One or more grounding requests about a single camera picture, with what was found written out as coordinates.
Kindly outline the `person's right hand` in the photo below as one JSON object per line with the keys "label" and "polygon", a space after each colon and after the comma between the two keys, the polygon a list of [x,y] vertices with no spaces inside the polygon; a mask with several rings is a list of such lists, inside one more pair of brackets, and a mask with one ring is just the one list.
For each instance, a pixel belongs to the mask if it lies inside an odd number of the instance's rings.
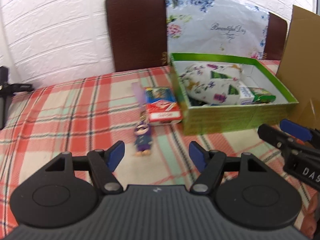
{"label": "person's right hand", "polygon": [[315,194],[308,205],[308,209],[304,216],[300,231],[308,238],[313,239],[316,229],[316,210],[319,208],[318,194]]}

